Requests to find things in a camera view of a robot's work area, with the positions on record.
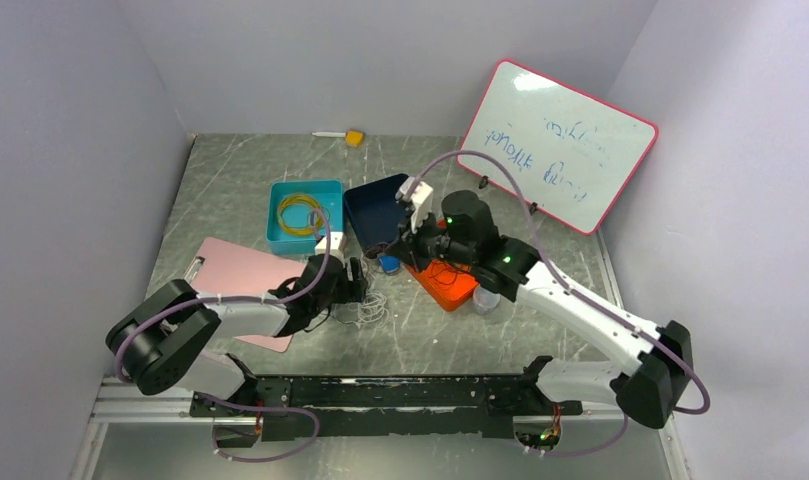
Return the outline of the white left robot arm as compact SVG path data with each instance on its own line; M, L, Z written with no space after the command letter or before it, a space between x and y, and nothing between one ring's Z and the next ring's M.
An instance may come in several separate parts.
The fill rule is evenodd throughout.
M205 294L187 281L169 281L114 325L105 338L117 377L144 395L178 386L215 396L229 414L253 409L257 388L235 356L215 354L217 337L283 338L308 330L336 305L361 303L369 281L355 257L317 254L301 275L264 295Z

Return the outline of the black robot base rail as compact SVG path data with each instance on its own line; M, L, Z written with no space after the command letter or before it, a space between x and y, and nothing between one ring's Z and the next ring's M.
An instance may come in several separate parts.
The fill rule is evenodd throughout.
M535 385L539 356L516 374L311 376L260 375L232 406L194 393L189 414L260 441L320 437L477 434L513 439L519 420L578 416L578 401L554 403Z

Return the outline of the clear plastic cup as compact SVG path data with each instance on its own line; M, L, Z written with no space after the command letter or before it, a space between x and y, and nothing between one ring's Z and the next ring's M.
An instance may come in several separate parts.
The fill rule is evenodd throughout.
M493 293L483 286L477 286L472 293L473 310L478 315L487 315L493 312L500 303L501 296Z

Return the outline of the teal plastic tray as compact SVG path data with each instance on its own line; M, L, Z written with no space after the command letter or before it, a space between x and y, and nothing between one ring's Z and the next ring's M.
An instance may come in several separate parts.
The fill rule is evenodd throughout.
M277 182L270 189L266 241L276 255L303 255L314 251L317 234L323 235L324 214L333 231L345 231L343 184L339 180Z

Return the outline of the pink clipboard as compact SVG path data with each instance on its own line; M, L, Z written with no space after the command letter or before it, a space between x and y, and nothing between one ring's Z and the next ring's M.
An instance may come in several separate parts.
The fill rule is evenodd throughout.
M283 281L301 275L304 264L216 238L203 241L183 275L194 289L210 296L256 295L277 288ZM217 339L236 339L277 353L285 352L292 338L269 334L276 324L226 320Z

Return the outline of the orange plastic tray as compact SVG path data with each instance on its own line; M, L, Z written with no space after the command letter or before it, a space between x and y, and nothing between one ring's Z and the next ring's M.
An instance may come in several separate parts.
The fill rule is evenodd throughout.
M423 270L406 266L406 270L445 311L453 312L472 298L478 282L464 267L442 260L432 260Z

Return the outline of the pink framed whiteboard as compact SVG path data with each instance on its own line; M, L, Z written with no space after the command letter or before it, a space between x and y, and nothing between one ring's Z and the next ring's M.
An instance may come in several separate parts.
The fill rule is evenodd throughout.
M653 123L499 61L458 164L582 234L595 232L658 138Z

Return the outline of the yellow block eraser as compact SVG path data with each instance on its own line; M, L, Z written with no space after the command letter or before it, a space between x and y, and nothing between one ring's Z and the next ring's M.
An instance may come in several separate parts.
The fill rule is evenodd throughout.
M343 140L348 147L358 148L365 140L365 133L358 130L348 130L344 134Z

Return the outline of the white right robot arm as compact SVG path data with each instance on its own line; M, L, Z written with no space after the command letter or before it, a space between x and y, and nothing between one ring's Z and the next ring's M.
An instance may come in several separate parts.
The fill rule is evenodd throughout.
M519 391L530 413L556 402L587 401L617 406L645 427L664 427L693 372L689 330L671 320L660 326L604 300L530 244L499 233L489 206L472 191L442 201L443 220L430 211L431 194L397 193L404 209L387 254L425 270L443 261L471 275L487 291L532 308L580 335L606 357L573 364L549 360Z

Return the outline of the navy blue plastic tray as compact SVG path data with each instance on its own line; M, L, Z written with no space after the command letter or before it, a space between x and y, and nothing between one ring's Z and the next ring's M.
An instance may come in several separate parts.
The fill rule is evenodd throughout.
M399 173L344 192L345 214L364 253L391 244L398 237L405 209L397 203L396 194L408 178Z

